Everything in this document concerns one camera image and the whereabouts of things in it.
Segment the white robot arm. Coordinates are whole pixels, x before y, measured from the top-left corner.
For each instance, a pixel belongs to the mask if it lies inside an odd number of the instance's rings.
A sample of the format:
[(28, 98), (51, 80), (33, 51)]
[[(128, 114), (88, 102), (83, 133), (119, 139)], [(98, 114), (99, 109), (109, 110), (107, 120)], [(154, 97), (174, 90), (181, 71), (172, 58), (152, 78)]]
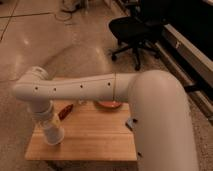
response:
[(113, 73), (52, 80), (30, 68), (13, 95), (45, 118), (54, 100), (117, 101), (129, 104), (139, 171), (199, 171), (187, 94), (169, 72)]

